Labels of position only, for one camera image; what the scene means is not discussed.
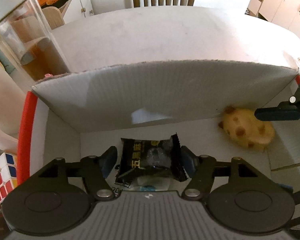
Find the black snack packet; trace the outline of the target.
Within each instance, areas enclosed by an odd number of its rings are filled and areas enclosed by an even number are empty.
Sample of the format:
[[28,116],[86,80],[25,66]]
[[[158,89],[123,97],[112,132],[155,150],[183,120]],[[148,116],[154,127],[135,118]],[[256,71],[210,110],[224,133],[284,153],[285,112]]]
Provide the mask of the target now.
[[132,183],[141,176],[171,177],[187,180],[181,161],[181,146],[175,133],[165,140],[122,138],[121,161],[115,183]]

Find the yellow spotted plush toy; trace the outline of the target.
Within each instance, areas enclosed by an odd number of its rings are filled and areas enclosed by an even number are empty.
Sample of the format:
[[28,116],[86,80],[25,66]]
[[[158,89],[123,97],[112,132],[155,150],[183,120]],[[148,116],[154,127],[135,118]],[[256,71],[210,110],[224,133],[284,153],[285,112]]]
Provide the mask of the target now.
[[254,111],[228,106],[218,123],[228,137],[243,148],[264,151],[275,137],[271,122],[258,120]]

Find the white sausage snack packet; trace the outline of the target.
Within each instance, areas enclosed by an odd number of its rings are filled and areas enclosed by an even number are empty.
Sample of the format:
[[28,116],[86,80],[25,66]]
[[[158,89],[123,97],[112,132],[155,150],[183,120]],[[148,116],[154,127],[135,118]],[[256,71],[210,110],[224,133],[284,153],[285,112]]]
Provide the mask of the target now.
[[122,191],[157,192],[167,191],[171,184],[171,178],[141,176],[130,183],[116,183],[115,177],[109,177],[106,182],[116,195]]

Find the red cardboard box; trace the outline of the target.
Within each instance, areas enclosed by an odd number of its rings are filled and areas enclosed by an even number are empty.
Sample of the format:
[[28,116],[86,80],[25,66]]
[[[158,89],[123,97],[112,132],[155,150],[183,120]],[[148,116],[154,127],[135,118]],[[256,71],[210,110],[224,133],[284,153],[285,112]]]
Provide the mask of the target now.
[[111,66],[50,77],[24,103],[18,183],[56,157],[78,161],[120,145],[122,137],[161,140],[177,133],[195,154],[240,156],[276,182],[300,189],[300,120],[275,122],[261,153],[219,130],[227,106],[276,106],[293,94],[296,67],[237,61],[167,61]]

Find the rubiks cube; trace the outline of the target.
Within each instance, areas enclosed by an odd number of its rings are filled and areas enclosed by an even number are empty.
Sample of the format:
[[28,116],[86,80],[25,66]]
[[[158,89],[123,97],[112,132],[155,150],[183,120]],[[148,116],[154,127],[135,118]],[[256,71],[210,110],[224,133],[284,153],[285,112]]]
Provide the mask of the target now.
[[17,187],[17,157],[11,153],[0,155],[0,204]]

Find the white steel tumbler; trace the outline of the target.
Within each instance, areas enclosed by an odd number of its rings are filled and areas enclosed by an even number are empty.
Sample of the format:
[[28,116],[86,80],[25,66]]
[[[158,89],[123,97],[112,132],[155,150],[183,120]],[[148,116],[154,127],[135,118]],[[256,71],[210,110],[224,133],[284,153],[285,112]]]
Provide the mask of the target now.
[[0,150],[16,153],[25,93],[0,63]]

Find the white drawer sideboard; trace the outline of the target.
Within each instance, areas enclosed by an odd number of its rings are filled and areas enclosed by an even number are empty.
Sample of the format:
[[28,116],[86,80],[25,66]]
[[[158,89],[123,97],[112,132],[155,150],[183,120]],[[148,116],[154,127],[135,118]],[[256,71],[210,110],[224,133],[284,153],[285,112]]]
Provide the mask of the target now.
[[60,8],[43,9],[43,13],[52,30],[94,15],[91,0],[68,0]]

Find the glass bottle white lid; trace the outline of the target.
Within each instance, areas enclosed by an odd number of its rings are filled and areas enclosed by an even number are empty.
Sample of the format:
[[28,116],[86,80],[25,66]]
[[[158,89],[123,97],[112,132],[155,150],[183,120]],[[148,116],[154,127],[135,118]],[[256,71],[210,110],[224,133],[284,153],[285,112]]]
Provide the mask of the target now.
[[69,72],[38,0],[0,0],[0,46],[34,81]]

